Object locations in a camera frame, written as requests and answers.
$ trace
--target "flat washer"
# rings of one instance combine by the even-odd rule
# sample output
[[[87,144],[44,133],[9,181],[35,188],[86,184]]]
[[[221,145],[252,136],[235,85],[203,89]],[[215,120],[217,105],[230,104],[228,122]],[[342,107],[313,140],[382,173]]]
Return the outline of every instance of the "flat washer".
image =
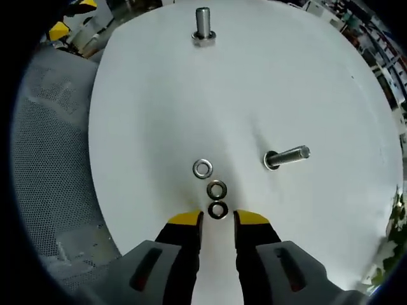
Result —
[[[216,207],[216,206],[222,207],[223,212],[222,212],[221,215],[216,215],[216,214],[214,213],[214,207]],[[209,207],[208,207],[208,214],[209,214],[209,216],[211,216],[213,219],[217,219],[217,220],[219,220],[219,219],[224,219],[224,218],[228,215],[228,213],[229,213],[229,208],[228,208],[228,206],[226,205],[225,202],[220,201],[220,200],[217,200],[217,201],[212,202],[212,203],[209,205]]]
[[[216,196],[213,192],[212,192],[212,188],[214,186],[220,186],[222,188],[222,193],[218,196]],[[226,197],[226,194],[228,193],[228,188],[226,187],[226,184],[223,181],[220,180],[213,180],[211,181],[208,186],[206,187],[206,193],[208,194],[210,199],[213,200],[220,200]]]
[[[208,168],[208,171],[207,171],[206,173],[200,173],[200,172],[198,171],[198,167],[199,167],[200,165],[205,165],[205,166]],[[209,162],[209,161],[206,160],[206,159],[199,159],[198,161],[196,161],[196,162],[193,164],[193,167],[192,167],[192,172],[193,172],[193,174],[195,175],[196,178],[199,178],[199,179],[206,179],[206,178],[209,178],[210,175],[212,175],[212,172],[213,172],[213,171],[214,171],[214,167],[212,166],[212,163]]]

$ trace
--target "white circular table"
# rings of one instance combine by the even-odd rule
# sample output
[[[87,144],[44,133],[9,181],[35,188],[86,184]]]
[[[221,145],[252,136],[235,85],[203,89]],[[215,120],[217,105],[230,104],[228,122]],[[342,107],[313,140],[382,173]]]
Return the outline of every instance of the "white circular table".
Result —
[[[208,6],[216,45],[196,48]],[[309,159],[267,170],[269,150]],[[403,181],[390,107],[357,50],[332,26],[282,3],[187,1],[117,28],[95,80],[89,150],[100,208],[119,251],[154,240],[169,218],[224,199],[260,213],[283,240],[352,288],[385,234]],[[208,159],[212,176],[197,179]],[[233,216],[204,217],[193,304],[242,304]]]

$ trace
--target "metal mesh panel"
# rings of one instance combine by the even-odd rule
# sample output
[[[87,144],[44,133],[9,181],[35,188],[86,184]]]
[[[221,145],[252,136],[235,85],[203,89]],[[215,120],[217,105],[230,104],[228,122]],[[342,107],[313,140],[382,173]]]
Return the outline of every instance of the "metal mesh panel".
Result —
[[[104,276],[119,257],[97,203],[88,112],[97,64],[46,48],[28,67],[11,155],[22,218],[48,272],[68,291]]]

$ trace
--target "perforated metal sheet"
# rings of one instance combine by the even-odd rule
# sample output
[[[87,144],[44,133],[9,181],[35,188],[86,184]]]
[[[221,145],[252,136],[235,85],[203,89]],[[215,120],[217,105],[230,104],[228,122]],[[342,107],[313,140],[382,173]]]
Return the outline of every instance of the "perforated metal sheet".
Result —
[[[120,256],[93,188],[88,112],[97,64],[46,48],[20,87],[11,132],[15,191],[41,261],[68,291]]]

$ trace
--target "yellow object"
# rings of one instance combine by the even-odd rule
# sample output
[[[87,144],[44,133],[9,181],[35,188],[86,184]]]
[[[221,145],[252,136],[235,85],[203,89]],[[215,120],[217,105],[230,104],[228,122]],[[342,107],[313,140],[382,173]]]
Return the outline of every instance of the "yellow object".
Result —
[[[94,8],[97,7],[97,4],[94,0],[83,0],[83,1],[79,2],[79,4],[87,4],[87,5],[93,6]]]
[[[69,34],[69,28],[61,21],[58,21],[49,31],[51,41],[58,40]]]
[[[267,218],[260,214],[248,212],[245,210],[236,210],[239,214],[240,224],[269,224]]]
[[[182,213],[168,220],[169,224],[184,224],[186,226],[195,226],[198,223],[198,216],[202,211],[196,210],[189,213]]]

